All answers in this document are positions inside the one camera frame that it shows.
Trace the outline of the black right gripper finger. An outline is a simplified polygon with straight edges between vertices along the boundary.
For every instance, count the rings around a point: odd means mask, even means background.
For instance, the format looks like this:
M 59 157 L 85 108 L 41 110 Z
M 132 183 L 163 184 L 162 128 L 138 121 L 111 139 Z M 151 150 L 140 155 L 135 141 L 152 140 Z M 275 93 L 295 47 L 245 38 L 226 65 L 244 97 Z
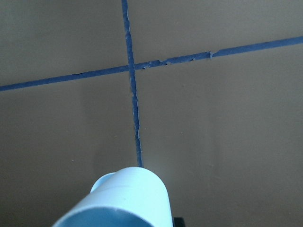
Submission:
M 174 218 L 174 227 L 185 227 L 183 218 Z

